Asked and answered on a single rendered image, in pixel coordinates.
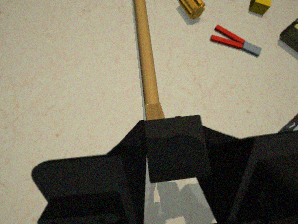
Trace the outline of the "yellow rectangular block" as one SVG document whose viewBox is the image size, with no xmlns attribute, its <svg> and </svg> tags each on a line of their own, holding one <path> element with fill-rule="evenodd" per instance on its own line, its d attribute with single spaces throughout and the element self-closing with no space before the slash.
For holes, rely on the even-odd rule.
<svg viewBox="0 0 298 224">
<path fill-rule="evenodd" d="M 251 0 L 249 11 L 264 15 L 264 13 L 271 7 L 271 0 Z"/>
</svg>

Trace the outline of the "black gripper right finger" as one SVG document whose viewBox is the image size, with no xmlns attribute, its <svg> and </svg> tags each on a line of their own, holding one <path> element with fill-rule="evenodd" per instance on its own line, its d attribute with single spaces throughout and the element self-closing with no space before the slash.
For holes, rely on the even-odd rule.
<svg viewBox="0 0 298 224">
<path fill-rule="evenodd" d="M 259 160 L 298 153 L 298 130 L 238 138 L 203 129 L 212 175 L 196 179 L 217 223 L 237 219 Z"/>
</svg>

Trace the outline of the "long wooden-handled scraper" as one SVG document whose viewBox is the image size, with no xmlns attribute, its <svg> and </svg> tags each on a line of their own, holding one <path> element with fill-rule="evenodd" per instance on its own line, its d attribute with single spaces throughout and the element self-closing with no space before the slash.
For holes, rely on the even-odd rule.
<svg viewBox="0 0 298 224">
<path fill-rule="evenodd" d="M 145 0 L 134 0 L 145 104 L 144 132 L 150 183 L 211 176 L 200 115 L 165 118 L 159 103 Z"/>
</svg>

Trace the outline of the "red-handled pliers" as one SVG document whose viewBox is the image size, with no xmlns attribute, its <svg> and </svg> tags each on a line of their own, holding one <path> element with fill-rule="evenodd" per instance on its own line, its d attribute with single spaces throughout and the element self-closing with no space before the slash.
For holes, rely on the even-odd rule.
<svg viewBox="0 0 298 224">
<path fill-rule="evenodd" d="M 214 29 L 218 32 L 220 32 L 221 34 L 227 36 L 229 39 L 226 38 L 222 38 L 219 36 L 215 36 L 215 35 L 211 35 L 210 37 L 210 41 L 218 43 L 218 44 L 222 44 L 222 45 L 226 45 L 229 47 L 233 47 L 239 50 L 243 50 L 246 51 L 252 55 L 255 56 L 259 56 L 261 49 L 260 47 L 257 47 L 251 43 L 248 43 L 246 41 L 244 41 L 242 38 L 238 37 L 237 35 L 229 32 L 228 30 L 224 29 L 223 27 L 221 27 L 220 25 L 217 25 L 216 28 Z"/>
</svg>

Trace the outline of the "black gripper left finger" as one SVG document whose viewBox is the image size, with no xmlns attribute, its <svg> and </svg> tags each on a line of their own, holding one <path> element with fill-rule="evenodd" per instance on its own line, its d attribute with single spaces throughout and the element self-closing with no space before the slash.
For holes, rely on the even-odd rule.
<svg viewBox="0 0 298 224">
<path fill-rule="evenodd" d="M 146 142 L 144 121 L 106 155 L 47 160 L 32 179 L 49 203 L 52 197 L 118 191 L 130 224 L 144 224 Z"/>
</svg>

